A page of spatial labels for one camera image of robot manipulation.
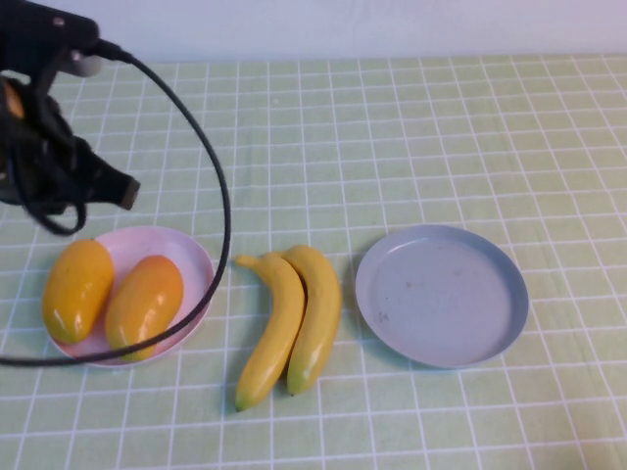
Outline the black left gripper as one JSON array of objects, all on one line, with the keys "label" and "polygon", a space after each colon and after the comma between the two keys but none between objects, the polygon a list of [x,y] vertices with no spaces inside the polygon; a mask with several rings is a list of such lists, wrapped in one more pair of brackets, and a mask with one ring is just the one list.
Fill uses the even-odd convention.
[{"label": "black left gripper", "polygon": [[[46,214],[86,206],[89,191],[78,179],[79,156],[89,146],[76,138],[56,99],[34,87],[1,77],[1,201],[31,203]],[[91,202],[130,211],[140,182],[93,155]]]}]

